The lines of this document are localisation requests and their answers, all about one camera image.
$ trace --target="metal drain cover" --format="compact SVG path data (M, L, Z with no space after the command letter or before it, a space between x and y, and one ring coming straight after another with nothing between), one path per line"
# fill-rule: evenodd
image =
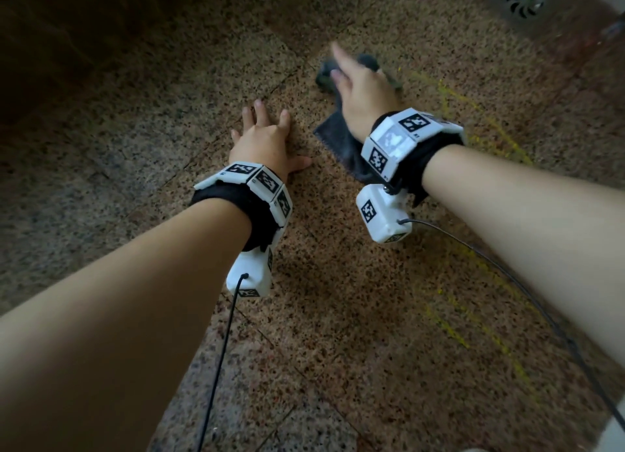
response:
M489 0L506 21L526 31L543 21L550 0Z

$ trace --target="white device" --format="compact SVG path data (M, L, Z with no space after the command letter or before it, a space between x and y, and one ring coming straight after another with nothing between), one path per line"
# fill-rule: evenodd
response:
M369 184L358 193L355 203L373 241L394 243L412 232L411 223L397 223L398 220L409 218L406 212L407 198L405 189L390 195L383 184Z
M383 180L389 182L399 164L419 144L441 132L458 134L465 146L468 144L462 126L408 108L386 117L364 140L360 154ZM405 189L392 195L383 184L370 184L360 191L355 203L373 241L393 243L412 231L412 224L397 223L398 220L409 218L406 212L407 196Z
M251 251L242 251L226 278L226 287L231 294L234 294L241 275L246 273L248 277L241 281L239 296L244 298L267 296L271 289L273 252L293 212L291 196L282 180L262 164L237 161L195 184L194 189L205 189L217 181L246 184L254 194L270 205L271 214L279 227L271 245L264 251L260 247Z

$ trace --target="wire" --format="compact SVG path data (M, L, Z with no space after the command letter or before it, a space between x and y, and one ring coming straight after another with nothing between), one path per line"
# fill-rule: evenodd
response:
M202 450L204 446L204 437L206 436L206 428L208 427L208 419L211 416L211 409L213 408L213 400L215 400L215 391L217 390L217 382L219 381L219 373L221 372L221 365L224 362L224 357L226 356L226 346L228 345L228 338L230 337L230 326L232 326L232 317L234 316L234 305L236 304L236 300L239 297L239 289L241 288L241 283L243 280L246 280L249 277L249 274L244 273L241 274L239 278L239 282L236 284L236 289L234 290L234 296L232 297L232 304L230 305L230 315L228 316L228 326L226 327L226 335L224 335L224 345L221 348L221 355L219 356L219 363L217 364L217 371L215 372L215 380L213 380L213 388L211 390L211 399L208 401L208 407L206 408L206 416L204 416L204 423L202 424L202 431L199 434L198 447L196 448L197 452Z
M453 238L458 243L464 245L466 248L469 248L474 253L480 255L482 258L484 258L490 264L492 264L494 267L496 267L499 271L501 271L503 274L505 274L510 279L510 281L512 281L512 283L516 287L518 287L523 294L525 294L525 296L530 300L530 302L534 305L534 307L536 307L538 312L540 312L540 314L542 314L543 317L545 317L545 319L547 320L548 324L551 326L551 328L556 333L556 335L558 335L558 337L560 337L564 341L564 344L566 345L567 349L569 350L569 353L571 354L571 356L573 357L575 362L579 365L579 367L582 369L582 371L584 372L584 374L588 378L588 381L590 382L590 384L594 388L595 393L597 393L597 395L603 400L603 402L605 403L606 407L610 410L610 412L614 416L614 419L616 420L616 422L621 426L621 428L623 429L623 432L625 432L625 418L623 418L623 416L621 415L621 412L616 408L616 405L613 403L613 401L610 400L610 398L607 397L607 393L605 392L605 390L603 389L603 387L599 383L599 380L597 379L596 376L594 376L594 373L592 372L590 367L586 364L586 362L582 358L582 355L579 352L579 347L577 346L577 343L575 343L575 341L572 338L567 336L566 332L564 332L564 330L558 325L558 323L553 320L553 317L551 317L551 315L549 315L549 313L545 310L545 308L538 301L538 299L536 299L535 296L533 296L529 292L529 290L525 286L523 286L523 284L521 284L521 282L519 280L517 280L506 268L501 266L501 264L499 264L494 259L489 258L488 256L486 256L484 253L482 253L477 248L473 248L470 244L460 240L457 236L452 235L448 231L443 230L441 227L439 227L437 225L434 225L433 223L430 223L430 222L425 221L425 220L415 219L415 218L406 218L406 219L403 219L403 220L397 220L397 223L399 223L400 225L403 225L405 223L410 223L410 222L412 222L412 223L419 223L421 225L426 225L426 226L428 226L430 228L434 228L434 229L440 231L441 233L443 233L443 234Z

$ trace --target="granite floor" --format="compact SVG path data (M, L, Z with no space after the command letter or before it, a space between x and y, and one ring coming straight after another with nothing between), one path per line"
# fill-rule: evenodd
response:
M618 51L568 65L486 0L199 0L2 129L0 310L183 210L260 97L292 111L290 144L314 165L291 180L272 295L237 306L205 450L592 448L609 414L518 291L437 233L369 239L361 185L312 134L332 112L314 85L332 39L376 55L407 103L461 122L475 147L625 188L606 77L625 75ZM435 201L414 213L475 240ZM151 450L191 450L228 307L224 295ZM625 372L566 326L621 398Z

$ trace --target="person's right arm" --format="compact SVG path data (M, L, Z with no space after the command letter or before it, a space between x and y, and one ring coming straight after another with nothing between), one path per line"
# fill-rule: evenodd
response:
M363 141L404 107L382 76L336 45L334 56L343 115ZM423 187L625 367L625 193L458 145L432 157Z

